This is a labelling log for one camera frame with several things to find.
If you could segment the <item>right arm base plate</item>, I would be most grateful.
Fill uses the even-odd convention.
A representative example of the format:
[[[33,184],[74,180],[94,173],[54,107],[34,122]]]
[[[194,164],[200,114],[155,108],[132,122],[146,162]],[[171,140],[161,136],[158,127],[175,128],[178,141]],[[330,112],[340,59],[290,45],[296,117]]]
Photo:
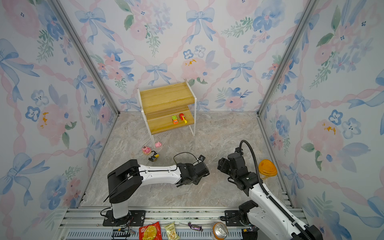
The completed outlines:
[[[249,225],[244,220],[244,216],[235,210],[225,210],[223,222],[227,227],[245,227]]]

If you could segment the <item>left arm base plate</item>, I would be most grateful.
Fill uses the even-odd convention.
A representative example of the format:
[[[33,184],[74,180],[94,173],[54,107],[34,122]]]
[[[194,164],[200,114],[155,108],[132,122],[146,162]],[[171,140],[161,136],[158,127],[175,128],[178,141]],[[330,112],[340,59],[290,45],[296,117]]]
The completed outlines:
[[[133,210],[128,215],[119,219],[114,218],[113,211],[108,210],[104,215],[103,227],[143,227],[146,218],[146,211]]]

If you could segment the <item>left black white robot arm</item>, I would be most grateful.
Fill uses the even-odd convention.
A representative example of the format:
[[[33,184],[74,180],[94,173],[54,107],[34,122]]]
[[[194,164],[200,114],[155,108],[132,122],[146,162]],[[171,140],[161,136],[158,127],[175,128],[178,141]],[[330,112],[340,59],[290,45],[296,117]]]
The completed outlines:
[[[150,167],[140,165],[137,160],[129,160],[108,174],[107,200],[112,205],[113,217],[121,219],[129,215],[129,198],[139,187],[154,184],[172,184],[177,187],[198,185],[209,174],[207,165],[201,161],[196,164]]]

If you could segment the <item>red yellow toy excavator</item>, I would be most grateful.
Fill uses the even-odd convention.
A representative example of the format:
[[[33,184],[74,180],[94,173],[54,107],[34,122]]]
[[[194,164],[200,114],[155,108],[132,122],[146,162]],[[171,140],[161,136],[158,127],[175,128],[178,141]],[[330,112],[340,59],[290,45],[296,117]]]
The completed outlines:
[[[188,121],[186,120],[186,117],[185,117],[185,115],[184,115],[183,113],[180,113],[180,114],[179,114],[179,118],[180,118],[182,121],[184,121],[185,124],[188,123]]]

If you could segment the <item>green orange toy truck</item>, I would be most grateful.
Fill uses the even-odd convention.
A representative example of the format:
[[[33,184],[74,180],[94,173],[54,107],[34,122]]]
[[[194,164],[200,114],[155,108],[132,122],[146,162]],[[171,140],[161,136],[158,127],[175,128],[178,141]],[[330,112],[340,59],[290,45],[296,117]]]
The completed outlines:
[[[172,116],[172,121],[174,125],[179,123],[177,116]]]

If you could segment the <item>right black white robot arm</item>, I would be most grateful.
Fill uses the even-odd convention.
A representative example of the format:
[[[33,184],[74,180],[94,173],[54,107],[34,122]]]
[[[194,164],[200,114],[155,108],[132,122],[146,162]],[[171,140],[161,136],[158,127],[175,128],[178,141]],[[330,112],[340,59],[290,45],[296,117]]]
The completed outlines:
[[[271,240],[322,240],[321,231],[309,226],[282,204],[254,172],[248,171],[241,153],[232,153],[218,161],[218,170],[228,175],[250,200],[239,206],[244,226],[253,225]]]

